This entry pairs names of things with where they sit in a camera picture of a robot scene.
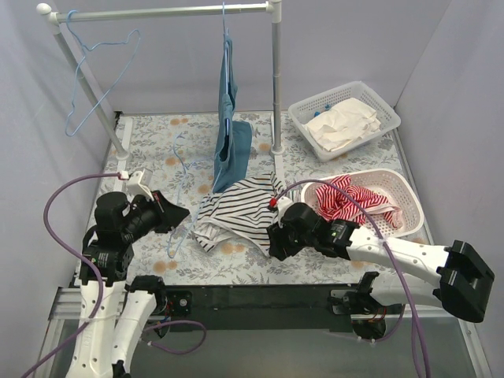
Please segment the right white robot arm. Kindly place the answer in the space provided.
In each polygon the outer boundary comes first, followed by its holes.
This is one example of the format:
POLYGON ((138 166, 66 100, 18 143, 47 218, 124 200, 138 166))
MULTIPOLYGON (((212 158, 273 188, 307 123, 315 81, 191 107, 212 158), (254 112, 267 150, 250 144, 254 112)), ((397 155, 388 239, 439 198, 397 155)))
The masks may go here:
POLYGON ((395 270, 395 278, 371 274, 349 297, 361 311, 406 304, 434 306, 472 323, 484 320, 495 274, 474 247, 461 240, 432 246, 381 238, 348 220, 325 220, 304 202, 271 200, 278 219, 267 228, 269 255, 280 261, 313 248, 328 258, 365 261, 395 270))

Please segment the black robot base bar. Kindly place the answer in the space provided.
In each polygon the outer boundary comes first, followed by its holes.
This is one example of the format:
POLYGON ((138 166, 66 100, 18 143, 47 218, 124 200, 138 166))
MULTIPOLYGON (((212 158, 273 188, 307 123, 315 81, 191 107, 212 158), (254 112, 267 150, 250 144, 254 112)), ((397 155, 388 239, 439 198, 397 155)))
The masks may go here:
POLYGON ((382 306, 351 284, 168 286, 138 276, 128 292, 154 295, 154 317, 198 321, 209 330, 328 329, 349 332, 352 317, 370 317, 382 335, 384 318, 399 304, 382 306))

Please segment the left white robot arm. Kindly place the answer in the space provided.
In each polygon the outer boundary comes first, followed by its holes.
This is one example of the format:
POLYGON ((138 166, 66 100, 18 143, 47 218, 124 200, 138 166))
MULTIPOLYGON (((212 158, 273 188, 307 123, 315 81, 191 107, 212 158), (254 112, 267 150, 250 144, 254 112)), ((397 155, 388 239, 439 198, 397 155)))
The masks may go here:
POLYGON ((113 191, 100 196, 95 226, 83 240, 83 256, 97 272, 81 266, 81 310, 69 377, 128 377, 135 348, 149 316, 168 304, 164 281, 137 276, 127 284, 133 244, 150 232, 166 234, 190 212, 169 202, 160 191, 147 198, 113 191))

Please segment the black white striped tank top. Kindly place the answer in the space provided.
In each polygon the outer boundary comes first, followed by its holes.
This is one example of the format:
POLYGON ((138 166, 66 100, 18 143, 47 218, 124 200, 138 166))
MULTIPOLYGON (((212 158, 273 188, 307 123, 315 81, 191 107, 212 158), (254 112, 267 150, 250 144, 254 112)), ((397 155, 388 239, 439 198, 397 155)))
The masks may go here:
POLYGON ((286 188, 274 172, 248 177, 213 194, 199 212, 195 239, 210 252, 229 239, 245 239, 265 256, 270 241, 267 227, 277 215, 268 209, 269 201, 286 188))

